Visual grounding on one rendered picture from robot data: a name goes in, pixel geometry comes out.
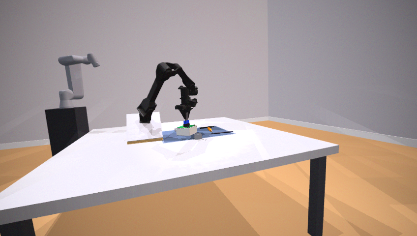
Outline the blue plug with grey cables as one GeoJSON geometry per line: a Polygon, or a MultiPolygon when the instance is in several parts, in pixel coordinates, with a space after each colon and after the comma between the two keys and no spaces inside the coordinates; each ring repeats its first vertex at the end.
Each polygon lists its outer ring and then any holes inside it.
{"type": "Polygon", "coordinates": [[[189,123],[189,120],[188,120],[188,113],[186,113],[186,119],[185,119],[185,121],[183,121],[183,124],[187,124],[187,123],[189,123]]]}

